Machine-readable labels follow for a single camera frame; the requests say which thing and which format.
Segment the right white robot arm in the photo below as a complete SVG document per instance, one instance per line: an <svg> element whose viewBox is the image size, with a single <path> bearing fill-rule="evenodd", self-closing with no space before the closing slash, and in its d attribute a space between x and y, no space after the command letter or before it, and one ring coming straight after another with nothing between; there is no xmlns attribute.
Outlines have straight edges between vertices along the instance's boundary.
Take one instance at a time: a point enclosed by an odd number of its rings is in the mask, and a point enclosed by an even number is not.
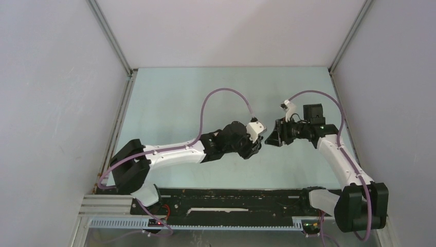
<svg viewBox="0 0 436 247"><path fill-rule="evenodd" d="M296 105L290 101L281 104L285 116L275 121L267 145L281 147L297 139L306 139L326 159L336 176L341 192L335 194L326 188L314 186L303 189L299 208L305 215L321 210L333 216L344 232L382 229L387 222L389 191L384 183L376 183L356 164L338 136L334 124L327 124L321 104L306 104L303 119L295 121Z"/></svg>

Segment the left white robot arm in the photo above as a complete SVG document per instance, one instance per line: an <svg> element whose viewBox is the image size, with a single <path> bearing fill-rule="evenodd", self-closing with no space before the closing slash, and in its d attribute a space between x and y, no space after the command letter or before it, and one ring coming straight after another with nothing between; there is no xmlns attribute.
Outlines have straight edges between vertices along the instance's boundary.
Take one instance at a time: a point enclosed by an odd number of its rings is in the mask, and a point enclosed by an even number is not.
<svg viewBox="0 0 436 247"><path fill-rule="evenodd" d="M186 143L146 146L139 139L129 141L111 159L110 174L118 195L132 195L139 199L150 214L162 209L162 199L156 185L146 185L150 171L187 163L205 163L236 153L243 159L257 154L262 147L266 127L253 119L244 125L233 121L224 129L201 134L199 139Z"/></svg>

